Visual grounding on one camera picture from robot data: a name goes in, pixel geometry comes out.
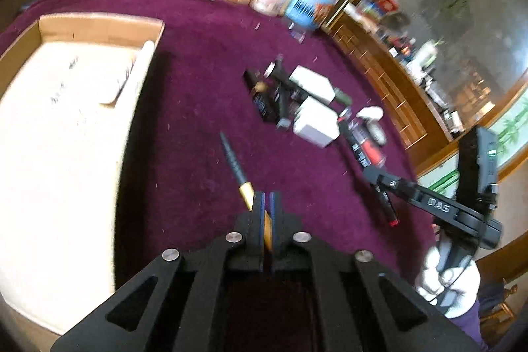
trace cardboard box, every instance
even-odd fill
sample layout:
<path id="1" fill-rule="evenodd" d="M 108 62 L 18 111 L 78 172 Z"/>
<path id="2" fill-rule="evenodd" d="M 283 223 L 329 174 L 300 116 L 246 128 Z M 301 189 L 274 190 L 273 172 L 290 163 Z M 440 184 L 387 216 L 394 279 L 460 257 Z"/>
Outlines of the cardboard box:
<path id="1" fill-rule="evenodd" d="M 160 20 L 42 16 L 0 58 L 0 290 L 62 334 L 113 293 L 125 147 Z M 112 104 L 94 95 L 131 64 Z"/>

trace purple sleeve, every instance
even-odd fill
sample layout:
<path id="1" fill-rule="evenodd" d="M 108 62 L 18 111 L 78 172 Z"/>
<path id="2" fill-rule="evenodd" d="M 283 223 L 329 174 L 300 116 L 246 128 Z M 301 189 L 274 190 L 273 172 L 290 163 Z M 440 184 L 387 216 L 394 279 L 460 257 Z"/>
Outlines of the purple sleeve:
<path id="1" fill-rule="evenodd" d="M 463 315 L 451 319 L 451 322 L 476 341 L 483 351 L 487 351 L 489 350 L 488 346 L 484 343 L 480 334 L 479 309 L 480 303 L 476 300 L 471 309 Z"/>

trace gloved hand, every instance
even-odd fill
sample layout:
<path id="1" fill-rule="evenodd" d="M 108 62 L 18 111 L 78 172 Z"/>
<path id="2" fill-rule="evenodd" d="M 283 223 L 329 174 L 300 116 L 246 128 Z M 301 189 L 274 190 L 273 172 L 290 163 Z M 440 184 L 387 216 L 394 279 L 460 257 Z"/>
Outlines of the gloved hand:
<path id="1" fill-rule="evenodd" d="M 474 260 L 471 260 L 466 270 L 464 270 L 466 261 L 463 261 L 461 267 L 447 269 L 440 276 L 436 270 L 439 261 L 440 254 L 434 246 L 429 249 L 423 260 L 422 271 L 416 278 L 414 287 L 427 301 L 432 300 L 431 305 L 437 304 L 435 297 L 444 290 L 445 286 L 456 291 L 457 297 L 445 314 L 446 318 L 456 318 L 466 313 L 475 303 L 480 286 L 480 273 Z"/>

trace screw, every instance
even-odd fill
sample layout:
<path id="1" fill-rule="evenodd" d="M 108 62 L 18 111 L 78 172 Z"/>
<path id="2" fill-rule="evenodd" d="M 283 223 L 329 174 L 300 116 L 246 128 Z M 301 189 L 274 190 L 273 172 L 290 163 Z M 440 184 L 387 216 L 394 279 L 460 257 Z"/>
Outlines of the screw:
<path id="1" fill-rule="evenodd" d="M 356 252 L 356 260 L 358 260 L 360 263 L 368 263 L 369 261 L 372 261 L 374 258 L 374 255 L 370 251 L 357 251 Z"/>
<path id="2" fill-rule="evenodd" d="M 229 243 L 239 243 L 242 240 L 242 235 L 239 232 L 230 232 L 225 235 L 225 240 Z"/>
<path id="3" fill-rule="evenodd" d="M 165 249 L 163 251 L 162 257 L 165 261 L 173 261 L 176 260 L 180 256 L 180 253 L 178 252 L 178 249 Z"/>
<path id="4" fill-rule="evenodd" d="M 297 243 L 306 243 L 307 241 L 312 240 L 312 235 L 307 232 L 297 232 L 294 234 L 294 240 Z"/>

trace purple tablecloth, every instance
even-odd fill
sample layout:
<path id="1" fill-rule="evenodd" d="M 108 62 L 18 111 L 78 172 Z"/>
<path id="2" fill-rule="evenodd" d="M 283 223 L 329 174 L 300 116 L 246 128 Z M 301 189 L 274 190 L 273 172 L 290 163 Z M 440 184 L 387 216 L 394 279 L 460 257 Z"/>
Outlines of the purple tablecloth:
<path id="1" fill-rule="evenodd" d="M 284 209 L 298 214 L 306 231 L 343 251 L 369 249 L 414 279 L 434 241 L 431 217 L 394 198 L 401 223 L 387 226 L 346 146 L 319 149 L 264 124 L 241 79 L 246 68 L 263 71 L 283 53 L 287 70 L 304 65 L 328 76 L 352 95 L 355 111 L 382 105 L 329 37 L 310 36 L 300 44 L 280 19 L 224 0 L 40 0 L 0 36 L 0 50 L 40 15 L 66 11 L 165 22 L 122 172 L 115 231 L 118 285 L 168 247 L 204 247 L 230 231 L 236 214 L 246 210 L 223 157 L 220 130 L 254 187 L 281 191 Z M 397 131 L 387 116 L 381 123 L 389 140 L 387 170 L 412 179 Z"/>

